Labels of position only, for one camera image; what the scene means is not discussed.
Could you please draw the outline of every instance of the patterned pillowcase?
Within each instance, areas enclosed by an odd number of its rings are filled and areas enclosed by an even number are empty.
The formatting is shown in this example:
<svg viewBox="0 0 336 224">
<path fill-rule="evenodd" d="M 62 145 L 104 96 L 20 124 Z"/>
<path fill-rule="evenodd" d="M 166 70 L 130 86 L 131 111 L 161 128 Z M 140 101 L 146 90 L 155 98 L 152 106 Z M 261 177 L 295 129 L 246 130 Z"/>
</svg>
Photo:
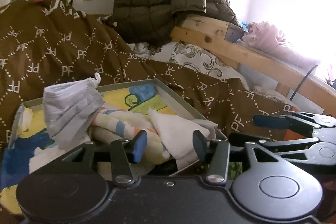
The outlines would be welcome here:
<svg viewBox="0 0 336 224">
<path fill-rule="evenodd" d="M 184 45 L 177 43 L 174 45 L 169 62 L 221 80 L 240 78 L 244 88 L 249 90 L 243 75 L 225 65 L 217 57 L 201 47 L 192 44 Z"/>
</svg>

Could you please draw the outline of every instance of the brown blanket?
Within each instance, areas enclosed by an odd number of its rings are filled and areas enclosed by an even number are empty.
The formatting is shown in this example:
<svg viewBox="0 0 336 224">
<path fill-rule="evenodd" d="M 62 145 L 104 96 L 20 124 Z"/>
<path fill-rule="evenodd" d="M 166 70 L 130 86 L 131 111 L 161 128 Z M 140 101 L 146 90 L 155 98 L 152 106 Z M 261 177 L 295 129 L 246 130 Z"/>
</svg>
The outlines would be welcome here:
<svg viewBox="0 0 336 224">
<path fill-rule="evenodd" d="M 286 114 L 289 105 L 244 90 L 239 79 L 221 81 L 173 63 L 137 57 L 97 16 L 66 0 L 18 0 L 0 8 L 0 141 L 15 112 L 42 97 L 45 86 L 100 73 L 100 85 L 158 78 L 226 135 L 239 131 L 282 140 L 284 130 L 253 126 L 255 114 Z"/>
</svg>

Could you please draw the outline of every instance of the wooden plank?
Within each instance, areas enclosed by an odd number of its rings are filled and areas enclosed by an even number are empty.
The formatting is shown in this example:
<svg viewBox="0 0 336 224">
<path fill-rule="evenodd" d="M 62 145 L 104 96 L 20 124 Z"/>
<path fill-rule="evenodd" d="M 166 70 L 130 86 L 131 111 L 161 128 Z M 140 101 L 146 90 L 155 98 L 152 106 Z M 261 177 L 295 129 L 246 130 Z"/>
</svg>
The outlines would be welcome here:
<svg viewBox="0 0 336 224">
<path fill-rule="evenodd" d="M 332 115 L 332 114 L 330 114 L 329 112 L 326 112 L 325 110 L 323 111 L 323 113 L 322 113 L 323 115 L 327 115 L 327 116 L 332 116 L 332 117 L 336 117 L 335 115 Z"/>
<path fill-rule="evenodd" d="M 190 14 L 182 22 L 181 27 L 225 39 L 229 23 L 211 17 Z"/>
<path fill-rule="evenodd" d="M 288 86 L 292 90 L 296 89 L 305 76 L 279 61 L 270 59 L 241 45 L 199 31 L 184 27 L 175 27 L 171 36 L 178 37 L 182 41 L 203 47 L 211 52 L 216 52 L 216 54 L 247 65 Z M 319 79 L 308 77 L 302 84 L 299 93 L 322 107 L 326 113 L 336 116 L 336 90 Z"/>
<path fill-rule="evenodd" d="M 275 88 L 275 91 L 279 92 L 281 95 L 287 97 L 290 88 L 282 83 L 278 83 L 277 87 Z"/>
</svg>

